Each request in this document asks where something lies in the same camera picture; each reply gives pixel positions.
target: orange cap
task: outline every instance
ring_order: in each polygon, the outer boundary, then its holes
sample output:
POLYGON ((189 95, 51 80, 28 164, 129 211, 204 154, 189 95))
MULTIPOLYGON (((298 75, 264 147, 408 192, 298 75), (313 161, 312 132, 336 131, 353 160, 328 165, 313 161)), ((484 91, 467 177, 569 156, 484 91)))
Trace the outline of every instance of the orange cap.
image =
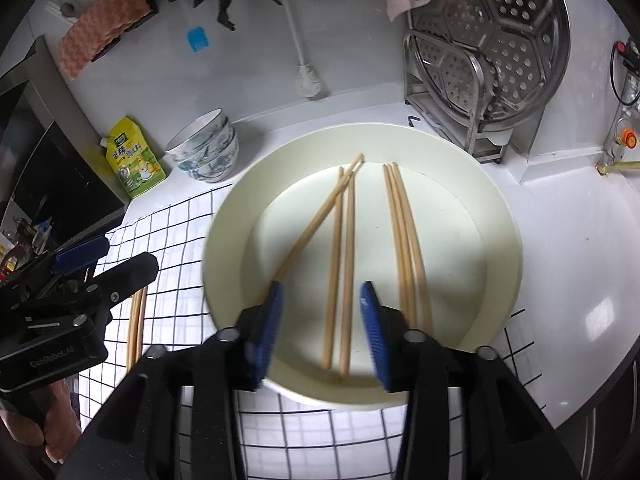
POLYGON ((631 128, 624 128, 620 137, 622 143, 629 149, 634 149, 636 144, 638 143, 638 138, 631 128))

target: yellow pouch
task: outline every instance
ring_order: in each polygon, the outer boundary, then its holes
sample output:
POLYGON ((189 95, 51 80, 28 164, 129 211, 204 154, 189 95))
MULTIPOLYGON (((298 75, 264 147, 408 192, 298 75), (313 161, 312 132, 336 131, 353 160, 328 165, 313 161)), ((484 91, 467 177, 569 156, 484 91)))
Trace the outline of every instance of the yellow pouch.
POLYGON ((128 117, 109 130, 107 161, 131 198, 166 179, 140 127, 128 117))

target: grid pattern tablecloth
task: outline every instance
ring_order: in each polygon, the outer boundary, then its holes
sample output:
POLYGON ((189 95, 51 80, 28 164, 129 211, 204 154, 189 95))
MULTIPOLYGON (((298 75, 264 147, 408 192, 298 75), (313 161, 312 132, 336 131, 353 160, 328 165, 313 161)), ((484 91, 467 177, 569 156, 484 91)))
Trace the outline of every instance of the grid pattern tablecloth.
MULTIPOLYGON (((143 350, 162 343, 169 350, 193 346, 215 332, 201 279, 204 239, 230 186, 168 206, 111 232, 110 251, 96 273, 143 251, 158 258, 160 271, 149 285, 143 350)), ((80 374, 84 429, 125 374, 131 300, 112 309, 105 345, 109 357, 80 374)), ((533 338, 527 314, 517 308, 494 341, 512 371, 544 408, 533 338)), ((305 406, 262 387, 237 392, 238 421, 247 476, 266 480, 390 480, 396 467, 405 406, 368 412, 340 412, 305 406)), ((181 473, 190 479, 190 416, 193 387, 185 387, 178 435, 181 473)), ((449 389, 450 475, 462 471, 459 395, 449 389)))

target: checkered cloth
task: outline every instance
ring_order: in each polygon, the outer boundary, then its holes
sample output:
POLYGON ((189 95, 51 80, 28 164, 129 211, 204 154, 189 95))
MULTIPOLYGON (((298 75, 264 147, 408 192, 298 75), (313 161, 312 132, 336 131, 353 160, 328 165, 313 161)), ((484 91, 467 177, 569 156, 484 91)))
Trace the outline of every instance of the checkered cloth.
POLYGON ((96 54, 150 12, 145 0, 96 0, 60 41, 60 70, 75 79, 96 54))

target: blue gripper pad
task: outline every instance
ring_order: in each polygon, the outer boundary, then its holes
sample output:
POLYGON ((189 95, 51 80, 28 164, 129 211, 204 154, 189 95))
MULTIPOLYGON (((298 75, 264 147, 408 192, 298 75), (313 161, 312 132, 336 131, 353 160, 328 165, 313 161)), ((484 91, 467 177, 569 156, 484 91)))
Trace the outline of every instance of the blue gripper pad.
POLYGON ((262 304, 267 309, 264 322, 255 341, 255 361, 252 382, 257 388, 264 379, 271 361, 271 353, 276 343, 280 319, 282 318, 283 292, 282 284, 273 282, 267 294, 267 299, 262 304))
POLYGON ((389 391, 392 389, 389 348, 385 342, 385 336, 380 319, 380 302, 376 296, 371 282, 364 282, 360 287, 360 313, 367 332, 371 358, 376 366, 376 377, 382 387, 389 391))
POLYGON ((101 257, 106 256, 108 252, 109 241, 104 236, 98 236, 58 254, 52 270, 56 274, 66 276, 76 270, 87 268, 101 257))

